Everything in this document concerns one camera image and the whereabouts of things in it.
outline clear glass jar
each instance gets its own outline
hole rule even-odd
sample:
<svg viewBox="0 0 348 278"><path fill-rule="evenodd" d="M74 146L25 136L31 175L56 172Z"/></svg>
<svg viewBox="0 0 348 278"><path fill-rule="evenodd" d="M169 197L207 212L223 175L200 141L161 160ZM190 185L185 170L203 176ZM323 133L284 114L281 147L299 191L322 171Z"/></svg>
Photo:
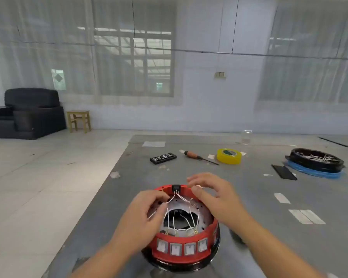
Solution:
<svg viewBox="0 0 348 278"><path fill-rule="evenodd" d="M253 131L244 130L241 132L241 144L251 144L251 139L253 136Z"/></svg>

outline gray work table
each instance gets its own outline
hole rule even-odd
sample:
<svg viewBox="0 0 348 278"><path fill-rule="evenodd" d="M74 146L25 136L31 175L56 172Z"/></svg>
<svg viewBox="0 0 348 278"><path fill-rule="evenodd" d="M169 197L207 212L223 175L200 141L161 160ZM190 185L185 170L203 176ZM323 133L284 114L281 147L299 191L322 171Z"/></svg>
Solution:
<svg viewBox="0 0 348 278"><path fill-rule="evenodd" d="M142 147L144 141L166 141L166 145ZM339 180L329 180L291 169L298 180L281 179L271 164L279 165L285 160L284 156L292 149L287 144L240 145L232 138L214 136L134 136L112 169L121 177L107 177L43 277L66 277L78 259L95 254L110 240L121 215L139 191L166 184L185 184L186 177L207 171L232 182L250 214L298 255L324 273L348 278L348 148L324 140L299 146L342 158L347 165L344 175ZM220 148L247 154L240 165L216 166L179 153L180 149L191 150L207 157ZM169 152L178 158L163 163L166 168L149 161L150 157ZM282 193L291 204L279 203L274 193ZM289 209L312 210L326 224L301 224ZM249 250L234 242L229 230L221 225L219 251L205 269L188 274L161 273L137 254L118 277L177 276L259 278L264 274Z"/></svg>

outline wooden stool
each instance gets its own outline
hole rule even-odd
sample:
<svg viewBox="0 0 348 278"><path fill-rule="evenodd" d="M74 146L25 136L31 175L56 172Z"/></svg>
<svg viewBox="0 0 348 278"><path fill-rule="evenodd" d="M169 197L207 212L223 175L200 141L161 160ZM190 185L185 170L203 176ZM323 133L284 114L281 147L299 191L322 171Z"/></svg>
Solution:
<svg viewBox="0 0 348 278"><path fill-rule="evenodd" d="M73 111L66 111L67 113L67 120L68 120L68 126L70 127L70 132L72 133L72 123L75 124L75 130L78 130L78 123L77 120L81 119L84 124L84 132L87 132L86 123L88 123L89 131L92 130L90 126L90 116L89 116L89 110L73 110Z"/></svg>

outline red plastic housing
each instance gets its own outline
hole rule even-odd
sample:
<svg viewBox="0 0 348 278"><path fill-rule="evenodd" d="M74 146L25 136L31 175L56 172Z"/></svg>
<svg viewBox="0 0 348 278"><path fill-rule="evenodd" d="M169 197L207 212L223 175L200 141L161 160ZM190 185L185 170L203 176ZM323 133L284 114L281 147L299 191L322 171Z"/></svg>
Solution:
<svg viewBox="0 0 348 278"><path fill-rule="evenodd" d="M162 190L166 192L169 196L174 196L174 193L172 191L172 186L171 185L165 185L156 188L155 190ZM181 185L180 188L180 195L181 196L186 196L195 199L198 202L199 199L192 193L191 189L188 188L186 185ZM175 237L171 235L166 235L163 233L157 233L155 238L149 243L149 247L152 249L152 255L153 257L165 261L165 262L170 262L170 263L175 263L175 264L190 264L190 263L195 263L198 262L206 257L208 257L211 254L211 248L214 244L214 240L216 239L217 236L217 227L218 227L218 220L214 218L213 223L210 224L205 230L202 232L191 236L191 237ZM207 250L203 252L198 252L197 250L197 242L200 240L207 238ZM168 253L163 253L157 250L157 239L164 240L168 243ZM170 254L170 243L178 243L182 244L182 254L181 256L175 256ZM195 246L195 253L194 255L185 255L184 254L184 245L187 243L196 243Z"/></svg>

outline black sofa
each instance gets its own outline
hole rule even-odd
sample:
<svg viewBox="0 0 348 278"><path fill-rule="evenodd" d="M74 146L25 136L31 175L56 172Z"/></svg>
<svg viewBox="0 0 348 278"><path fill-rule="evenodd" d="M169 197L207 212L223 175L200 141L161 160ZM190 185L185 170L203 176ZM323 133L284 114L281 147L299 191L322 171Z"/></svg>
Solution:
<svg viewBox="0 0 348 278"><path fill-rule="evenodd" d="M14 88L5 92L0 108L0 138L37 139L66 129L58 92L44 88Z"/></svg>

